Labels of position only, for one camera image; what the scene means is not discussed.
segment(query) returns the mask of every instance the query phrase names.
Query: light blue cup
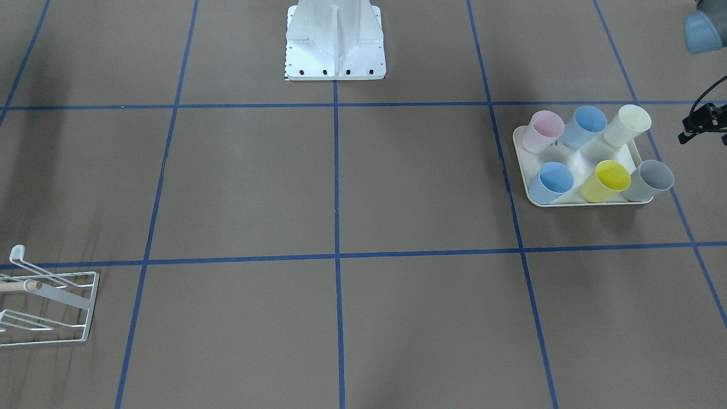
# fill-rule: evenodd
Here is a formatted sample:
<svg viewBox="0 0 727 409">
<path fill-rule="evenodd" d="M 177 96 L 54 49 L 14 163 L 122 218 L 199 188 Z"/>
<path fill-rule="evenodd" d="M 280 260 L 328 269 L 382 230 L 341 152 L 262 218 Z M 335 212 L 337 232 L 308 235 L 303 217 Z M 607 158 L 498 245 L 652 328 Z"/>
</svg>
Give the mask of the light blue cup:
<svg viewBox="0 0 727 409">
<path fill-rule="evenodd" d="M 538 174 L 528 186 L 530 199 L 547 205 L 573 188 L 573 173 L 560 162 L 548 162 L 540 167 Z"/>
<path fill-rule="evenodd" d="M 600 109 L 590 105 L 581 106 L 568 122 L 561 140 L 571 148 L 578 149 L 599 136 L 607 124 L 608 119 Z"/>
</svg>

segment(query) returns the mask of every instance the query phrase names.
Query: blue tape line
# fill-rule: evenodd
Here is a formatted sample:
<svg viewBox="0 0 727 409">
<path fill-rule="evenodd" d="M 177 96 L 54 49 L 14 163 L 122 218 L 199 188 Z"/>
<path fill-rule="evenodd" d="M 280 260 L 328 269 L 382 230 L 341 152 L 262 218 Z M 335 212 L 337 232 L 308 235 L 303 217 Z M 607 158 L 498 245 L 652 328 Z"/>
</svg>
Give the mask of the blue tape line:
<svg viewBox="0 0 727 409">
<path fill-rule="evenodd" d="M 727 242 L 699 242 L 699 247 L 727 247 Z M 613 251 L 649 248 L 686 248 L 693 247 L 691 243 L 645 243 L 641 245 L 594 245 L 594 246 L 562 246 L 562 247 L 524 247 L 525 253 L 562 253 L 569 251 Z M 340 253 L 339 258 L 399 258 L 399 257 L 430 257 L 448 255 L 481 255 L 481 254 L 513 254 L 519 253 L 519 248 L 492 248 L 471 250 L 418 250 L 418 251 L 388 251 Z M 305 260 L 333 260 L 335 253 L 319 254 L 292 254 L 292 255 L 249 255 L 239 257 L 209 257 L 209 258 L 162 258 L 150 259 L 149 266 L 174 266 L 183 264 L 212 264 L 212 263 L 254 263 L 266 261 L 305 261 Z M 76 268 L 76 267 L 109 267 L 109 266 L 141 266 L 142 260 L 126 261 L 77 261 L 65 263 L 39 263 L 44 269 Z M 0 270 L 16 270 L 20 267 L 14 264 L 0 264 Z"/>
<path fill-rule="evenodd" d="M 141 266 L 141 260 L 123 260 L 123 261 L 78 261 L 66 263 L 40 263 L 36 264 L 42 269 L 80 269 L 86 267 L 114 267 L 114 266 Z M 0 270 L 20 270 L 21 268 L 14 264 L 0 264 Z"/>
<path fill-rule="evenodd" d="M 7 96 L 7 100 L 5 100 L 5 110 L 2 111 L 0 114 L 0 125 L 5 120 L 5 115 L 7 114 L 7 108 L 10 106 L 10 103 L 12 102 L 13 97 L 15 96 L 15 91 L 17 91 L 17 86 L 20 84 L 20 77 L 23 76 L 23 71 L 25 71 L 25 66 L 28 64 L 28 60 L 31 57 L 31 53 L 33 52 L 33 47 L 36 46 L 36 41 L 38 41 L 38 35 L 41 32 L 41 28 L 43 27 L 43 22 L 45 21 L 46 13 L 48 13 L 48 7 L 50 7 L 50 0 L 46 0 L 45 5 L 43 6 L 43 11 L 41 12 L 41 17 L 38 19 L 38 25 L 36 26 L 36 30 L 33 32 L 33 38 L 31 39 L 31 43 L 28 45 L 28 49 L 25 51 L 25 56 L 23 57 L 23 61 L 20 63 L 20 68 L 17 70 L 17 74 L 15 75 L 15 80 L 12 82 L 12 87 L 10 88 L 10 93 Z"/>
<path fill-rule="evenodd" d="M 632 101 L 502 101 L 491 103 L 494 106 L 522 106 L 522 105 L 624 105 Z"/>
<path fill-rule="evenodd" d="M 573 101 L 493 101 L 493 102 L 408 102 L 408 103 L 339 103 L 340 108 L 374 106 L 538 106 L 538 105 L 624 105 L 632 100 L 573 100 Z M 705 103 L 727 104 L 727 100 L 704 100 Z M 691 105 L 689 100 L 638 101 L 639 105 Z M 159 105 L 71 105 L 71 106 L 9 106 L 0 111 L 85 111 L 108 109 L 217 109 L 217 108 L 332 108 L 333 103 L 181 103 Z"/>
<path fill-rule="evenodd" d="M 126 340 L 126 351 L 124 352 L 124 364 L 121 367 L 121 376 L 119 378 L 119 390 L 116 392 L 116 409 L 121 409 L 121 401 L 124 398 L 124 387 L 126 385 L 126 375 L 129 371 L 129 360 L 131 359 L 132 347 L 134 345 L 134 335 L 136 333 L 136 324 L 139 317 L 139 307 L 141 305 L 141 297 L 144 291 L 144 282 L 146 280 L 146 270 L 149 265 L 149 255 L 151 253 L 151 243 L 154 238 L 154 228 L 156 227 L 156 217 L 159 211 L 159 202 L 161 201 L 161 190 L 164 186 L 164 169 L 166 160 L 169 158 L 169 147 L 172 144 L 172 136 L 174 134 L 174 123 L 177 121 L 177 108 L 182 95 L 182 86 L 184 84 L 184 74 L 189 58 L 189 49 L 192 44 L 192 35 L 194 33 L 194 24 L 197 16 L 197 8 L 199 0 L 194 1 L 192 8 L 192 18 L 189 24 L 189 32 L 187 33 L 187 43 L 185 45 L 184 57 L 182 58 L 182 68 L 180 69 L 179 81 L 177 83 L 177 93 L 174 97 L 175 108 L 172 110 L 172 118 L 169 120 L 169 131 L 166 135 L 166 145 L 164 146 L 164 158 L 161 160 L 161 170 L 159 171 L 159 180 L 156 187 L 156 195 L 154 198 L 154 207 L 151 213 L 151 221 L 149 223 L 149 236 L 144 249 L 144 259 L 142 260 L 141 273 L 139 274 L 139 285 L 137 286 L 137 294 L 134 300 L 134 311 L 132 312 L 131 323 L 129 324 L 129 336 Z"/>
<path fill-rule="evenodd" d="M 624 65 L 624 62 L 621 59 L 619 50 L 616 48 L 616 42 L 614 42 L 614 37 L 611 35 L 611 31 L 608 29 L 608 24 L 606 24 L 606 19 L 603 17 L 603 13 L 601 12 L 601 8 L 598 6 L 597 0 L 593 0 L 593 6 L 595 7 L 595 11 L 598 13 L 598 18 L 601 19 L 601 24 L 603 25 L 603 29 L 606 31 L 606 36 L 608 37 L 608 42 L 611 43 L 611 49 L 614 51 L 614 54 L 616 55 L 616 59 L 619 62 L 619 67 L 621 67 L 621 73 L 624 75 L 624 79 L 626 80 L 626 85 L 629 87 L 629 92 L 631 92 L 631 96 L 633 97 L 633 100 L 636 101 L 637 100 L 636 92 L 634 91 L 633 85 L 631 85 L 631 80 L 629 79 L 628 74 L 626 74 L 626 66 Z"/>
<path fill-rule="evenodd" d="M 724 247 L 727 242 L 697 242 L 698 247 Z"/>
<path fill-rule="evenodd" d="M 183 103 L 179 108 L 331 108 L 333 105 L 332 103 Z"/>
<path fill-rule="evenodd" d="M 528 267 L 528 261 L 523 246 L 523 237 L 520 231 L 520 224 L 518 222 L 518 214 L 515 210 L 515 200 L 513 199 L 513 191 L 510 188 L 510 179 L 507 176 L 507 165 L 505 164 L 505 155 L 502 153 L 502 143 L 499 137 L 499 131 L 497 129 L 497 118 L 495 117 L 494 107 L 491 104 L 492 99 L 490 96 L 489 83 L 487 81 L 487 72 L 485 70 L 485 63 L 482 58 L 482 52 L 480 48 L 480 41 L 477 34 L 477 28 L 475 25 L 475 16 L 472 11 L 472 2 L 467 0 L 467 10 L 470 13 L 470 24 L 472 26 L 472 34 L 475 39 L 475 48 L 477 49 L 477 56 L 480 63 L 480 70 L 482 73 L 482 82 L 485 88 L 485 94 L 487 95 L 487 102 L 489 104 L 490 119 L 492 120 L 492 130 L 495 135 L 495 142 L 497 143 L 497 154 L 499 155 L 500 162 L 502 163 L 502 177 L 505 180 L 505 188 L 507 189 L 507 195 L 510 198 L 510 210 L 513 213 L 513 226 L 515 227 L 515 235 L 518 239 L 518 252 L 520 253 L 520 259 L 523 264 L 523 273 L 525 274 L 525 282 L 528 287 L 528 296 L 530 297 L 530 306 L 532 308 L 533 318 L 535 321 L 535 329 L 538 335 L 538 342 L 540 345 L 540 353 L 543 359 L 543 366 L 545 367 L 545 375 L 547 377 L 548 389 L 550 391 L 550 399 L 553 404 L 553 409 L 558 409 L 558 398 L 555 395 L 555 385 L 553 384 L 553 375 L 550 370 L 550 360 L 548 359 L 547 349 L 545 347 L 545 337 L 543 336 L 542 326 L 540 324 L 540 314 L 538 312 L 537 302 L 535 301 L 535 292 L 533 291 L 533 285 L 530 280 L 530 269 Z"/>
<path fill-rule="evenodd" d="M 343 293 L 341 287 L 340 163 L 338 132 L 338 81 L 333 81 L 333 168 L 334 168 L 334 255 L 336 261 L 336 314 L 338 329 L 338 404 L 346 408 L 345 356 L 343 339 Z"/>
<path fill-rule="evenodd" d="M 633 102 L 636 105 L 640 105 L 640 102 L 638 98 L 636 97 L 636 92 L 634 92 L 633 86 L 631 85 L 631 80 L 629 79 L 629 76 L 626 72 L 626 68 L 624 66 L 624 63 L 621 59 L 621 55 L 619 54 L 619 50 L 616 48 L 616 43 L 614 42 L 613 37 L 611 36 L 611 31 L 608 29 L 608 24 L 606 23 L 606 19 L 603 17 L 603 13 L 601 12 L 601 7 L 598 6 L 598 0 L 593 0 L 593 6 L 596 9 L 596 12 L 598 12 L 598 17 L 601 19 L 601 23 L 603 24 L 603 29 L 606 30 L 606 35 L 608 36 L 608 41 L 611 42 L 611 48 L 614 51 L 614 55 L 616 56 L 616 59 L 619 62 L 619 66 L 621 67 L 621 71 L 624 74 L 624 78 L 626 79 L 626 84 L 629 87 L 629 91 L 631 91 L 631 95 L 633 96 Z M 662 155 L 659 153 L 659 149 L 656 147 L 656 141 L 654 140 L 654 136 L 651 134 L 651 131 L 646 131 L 646 134 L 648 135 L 648 140 L 651 143 L 651 147 L 654 150 L 654 154 L 656 155 L 656 160 L 662 162 Z M 679 198 L 677 197 L 676 191 L 674 188 L 670 189 L 670 192 L 672 194 L 672 198 L 674 199 L 674 204 L 677 207 L 677 211 L 679 212 L 679 217 L 682 220 L 682 224 L 684 225 L 684 229 L 686 230 L 687 235 L 689 236 L 689 242 L 691 243 L 691 246 L 694 249 L 694 254 L 696 255 L 696 259 L 699 262 L 699 267 L 702 269 L 702 274 L 704 275 L 704 279 L 707 280 L 707 284 L 709 285 L 710 292 L 712 293 L 712 298 L 715 300 L 715 305 L 717 306 L 717 310 L 720 313 L 720 316 L 722 317 L 723 324 L 725 327 L 727 327 L 727 314 L 725 314 L 724 307 L 722 306 L 722 302 L 720 301 L 719 295 L 717 294 L 717 291 L 714 288 L 714 285 L 712 284 L 712 278 L 710 277 L 710 273 L 707 270 L 707 266 L 705 266 L 704 261 L 702 260 L 702 254 L 699 252 L 699 246 L 697 245 L 696 241 L 694 240 L 694 235 L 691 232 L 691 227 L 689 227 L 689 222 L 686 220 L 686 216 L 684 214 L 684 211 L 681 207 L 681 204 L 679 202 Z"/>
<path fill-rule="evenodd" d="M 387 251 L 372 253 L 342 253 L 341 258 L 386 258 L 386 257 L 427 257 L 437 255 L 477 255 L 519 253 L 520 249 L 480 249 L 480 250 L 426 250 L 426 251 Z"/>
<path fill-rule="evenodd" d="M 559 253 L 566 251 L 603 251 L 603 250 L 632 250 L 649 248 L 685 248 L 692 247 L 691 243 L 653 243 L 643 245 L 597 245 L 597 246 L 563 246 L 563 247 L 527 247 L 526 253 Z"/>
<path fill-rule="evenodd" d="M 343 108 L 367 107 L 367 106 L 486 106 L 487 102 L 400 102 L 400 103 L 340 103 Z"/>
<path fill-rule="evenodd" d="M 70 105 L 70 106 L 11 106 L 8 111 L 86 111 L 105 109 L 171 109 L 174 105 Z"/>
<path fill-rule="evenodd" d="M 262 261 L 299 261 L 329 260 L 334 254 L 299 254 L 299 255 L 250 255 L 245 257 L 210 257 L 210 258 L 167 258 L 149 260 L 150 266 L 178 266 L 181 264 L 213 264 L 213 263 L 254 263 Z"/>
</svg>

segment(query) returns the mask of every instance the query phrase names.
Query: white tray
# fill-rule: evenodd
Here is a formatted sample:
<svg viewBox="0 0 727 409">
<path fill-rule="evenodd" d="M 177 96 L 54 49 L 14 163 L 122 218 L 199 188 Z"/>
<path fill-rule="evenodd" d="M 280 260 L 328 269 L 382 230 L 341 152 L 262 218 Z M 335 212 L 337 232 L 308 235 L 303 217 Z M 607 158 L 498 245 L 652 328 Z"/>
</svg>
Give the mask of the white tray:
<svg viewBox="0 0 727 409">
<path fill-rule="evenodd" d="M 523 176 L 525 194 L 533 205 L 538 207 L 644 205 L 653 199 L 649 198 L 645 202 L 629 202 L 622 194 L 617 194 L 616 196 L 608 198 L 603 203 L 589 203 L 581 196 L 581 184 L 595 170 L 596 165 L 600 161 L 607 159 L 617 161 L 624 165 L 629 173 L 633 172 L 641 164 L 641 156 L 639 156 L 638 149 L 633 140 L 621 148 L 614 148 L 602 141 L 600 137 L 593 138 L 580 149 L 573 149 L 565 143 L 557 141 L 551 146 L 548 146 L 543 152 L 533 154 L 523 148 L 523 134 L 526 128 L 527 126 L 523 125 L 515 129 L 515 132 L 513 132 L 513 142 L 515 144 L 515 152 L 518 155 L 520 174 Z M 540 204 L 536 203 L 530 197 L 528 185 L 535 178 L 540 167 L 546 162 L 560 162 L 566 165 L 573 172 L 574 185 L 568 193 L 558 197 L 550 204 Z"/>
</svg>

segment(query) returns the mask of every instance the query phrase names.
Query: cup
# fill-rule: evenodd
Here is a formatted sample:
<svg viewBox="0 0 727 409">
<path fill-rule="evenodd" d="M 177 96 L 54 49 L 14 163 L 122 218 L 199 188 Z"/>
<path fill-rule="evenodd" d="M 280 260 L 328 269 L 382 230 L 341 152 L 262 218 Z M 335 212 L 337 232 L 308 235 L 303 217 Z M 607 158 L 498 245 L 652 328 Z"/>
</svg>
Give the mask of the cup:
<svg viewBox="0 0 727 409">
<path fill-rule="evenodd" d="M 523 147 L 533 154 L 543 152 L 551 143 L 555 142 L 566 129 L 563 120 L 551 111 L 538 111 L 530 119 L 525 135 Z"/>
<path fill-rule="evenodd" d="M 626 190 L 631 184 L 631 176 L 624 165 L 611 160 L 596 165 L 581 185 L 583 198 L 591 203 L 601 203 L 609 197 Z"/>
<path fill-rule="evenodd" d="M 631 173 L 631 186 L 624 190 L 624 197 L 631 202 L 645 202 L 674 186 L 674 174 L 659 161 L 643 161 Z"/>
<path fill-rule="evenodd" d="M 578 149 L 603 132 L 607 124 L 608 119 L 600 109 L 590 105 L 580 106 L 568 121 L 561 140 L 571 148 Z"/>
<path fill-rule="evenodd" d="M 643 108 L 636 105 L 624 105 L 603 131 L 603 139 L 611 146 L 620 147 L 650 127 L 651 117 Z"/>
<path fill-rule="evenodd" d="M 540 167 L 538 174 L 528 186 L 530 199 L 547 205 L 573 188 L 573 173 L 560 162 L 548 162 Z"/>
</svg>

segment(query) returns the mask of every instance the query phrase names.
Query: drying rack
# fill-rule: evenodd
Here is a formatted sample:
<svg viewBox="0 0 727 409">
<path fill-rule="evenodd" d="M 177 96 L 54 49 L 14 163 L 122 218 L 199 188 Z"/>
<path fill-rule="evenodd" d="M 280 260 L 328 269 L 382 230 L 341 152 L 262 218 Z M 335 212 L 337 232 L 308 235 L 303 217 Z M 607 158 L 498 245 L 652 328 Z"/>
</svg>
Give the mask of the drying rack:
<svg viewBox="0 0 727 409">
<path fill-rule="evenodd" d="M 40 297 L 43 298 L 44 306 L 39 314 L 16 309 L 0 311 L 0 336 L 10 339 L 9 342 L 0 342 L 0 346 L 58 344 L 87 340 L 96 304 L 98 273 L 85 271 L 56 274 L 25 261 L 24 257 L 25 246 L 16 245 L 12 248 L 10 262 L 31 274 L 15 276 L 0 273 L 0 293 L 25 293 Z M 67 320 L 50 319 L 41 315 L 44 312 L 47 314 L 48 310 L 54 307 L 60 307 L 66 313 L 70 310 L 71 316 L 75 311 L 78 319 L 69 323 Z M 39 334 L 57 339 L 47 339 L 48 337 L 40 339 Z"/>
</svg>

